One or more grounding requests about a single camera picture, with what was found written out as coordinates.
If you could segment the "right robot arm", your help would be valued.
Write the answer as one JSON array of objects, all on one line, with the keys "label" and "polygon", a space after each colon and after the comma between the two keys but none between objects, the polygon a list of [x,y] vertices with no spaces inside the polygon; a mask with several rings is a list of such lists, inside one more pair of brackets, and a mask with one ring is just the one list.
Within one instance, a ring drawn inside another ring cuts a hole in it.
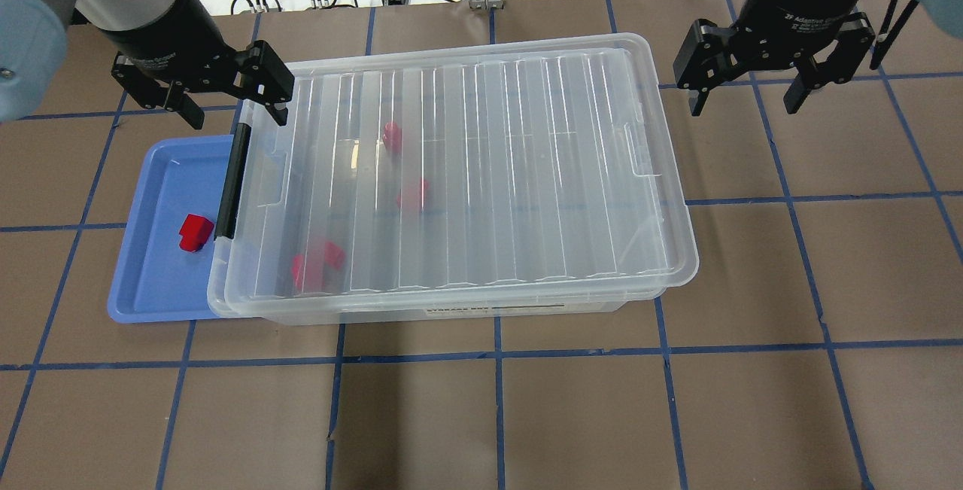
[{"label": "right robot arm", "polygon": [[727,27],[695,20],[672,65],[691,115],[700,115],[712,89],[746,72],[792,68],[797,76],[783,103],[797,113],[810,93],[849,82],[864,58],[878,68],[918,6],[943,32],[961,37],[961,0],[890,0],[880,30],[857,11],[859,1],[744,0]]}]

